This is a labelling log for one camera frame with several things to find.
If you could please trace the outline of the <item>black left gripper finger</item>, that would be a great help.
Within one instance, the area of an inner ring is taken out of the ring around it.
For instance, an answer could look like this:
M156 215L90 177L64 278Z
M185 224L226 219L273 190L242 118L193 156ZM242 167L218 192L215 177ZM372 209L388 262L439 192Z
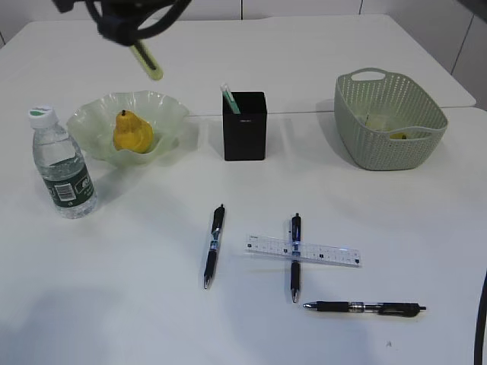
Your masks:
M121 17L105 14L96 19L98 33L105 39L121 46L132 46L138 38L135 35L141 23L139 16Z

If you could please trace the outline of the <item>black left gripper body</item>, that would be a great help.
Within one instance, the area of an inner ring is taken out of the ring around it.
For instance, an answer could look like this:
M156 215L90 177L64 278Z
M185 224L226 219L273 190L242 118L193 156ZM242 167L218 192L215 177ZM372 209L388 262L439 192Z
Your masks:
M112 14L120 17L135 17L153 15L157 11L174 5L175 1L74 1L74 0L53 0L58 12L67 13L74 9L75 4L82 3L86 8L94 7L99 15Z

